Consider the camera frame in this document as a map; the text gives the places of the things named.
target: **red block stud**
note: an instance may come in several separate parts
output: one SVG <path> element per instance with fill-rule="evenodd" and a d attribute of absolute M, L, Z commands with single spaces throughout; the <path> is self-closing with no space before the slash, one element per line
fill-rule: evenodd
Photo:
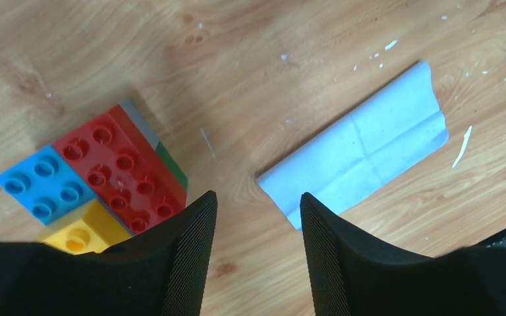
<path fill-rule="evenodd" d="M 185 207 L 185 190 L 119 105 L 53 148 L 135 234 Z"/>

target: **stack of toy blocks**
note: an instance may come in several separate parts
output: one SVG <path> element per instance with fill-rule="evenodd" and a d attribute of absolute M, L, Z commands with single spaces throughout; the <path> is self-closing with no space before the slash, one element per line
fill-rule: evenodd
<path fill-rule="evenodd" d="M 102 252 L 185 208 L 187 178 L 128 99 L 0 174 L 46 244 Z"/>

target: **wood grain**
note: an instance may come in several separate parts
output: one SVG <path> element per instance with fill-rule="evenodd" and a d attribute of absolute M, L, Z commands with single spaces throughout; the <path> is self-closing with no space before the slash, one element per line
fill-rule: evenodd
<path fill-rule="evenodd" d="M 218 194 L 203 314 L 312 315 L 302 236 L 255 176 L 420 59 L 451 138 L 343 217 L 440 255 L 506 227 L 506 0 L 0 0 L 0 172 L 129 96 L 189 201 Z M 0 240 L 40 230 L 0 190 Z"/>

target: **blue cloth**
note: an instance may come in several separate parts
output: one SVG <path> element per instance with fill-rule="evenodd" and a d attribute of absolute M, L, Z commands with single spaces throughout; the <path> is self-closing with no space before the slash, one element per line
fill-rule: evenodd
<path fill-rule="evenodd" d="M 300 198 L 310 192 L 336 214 L 443 146 L 449 133 L 421 61 L 286 157 L 257 183 L 301 230 Z"/>

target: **yellow block stud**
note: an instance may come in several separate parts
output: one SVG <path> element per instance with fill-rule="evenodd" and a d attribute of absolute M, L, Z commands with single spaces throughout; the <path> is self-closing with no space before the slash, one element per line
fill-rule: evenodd
<path fill-rule="evenodd" d="M 97 200 L 80 206 L 48 225 L 40 240 L 74 255 L 100 253 L 131 238 L 125 227 Z"/>

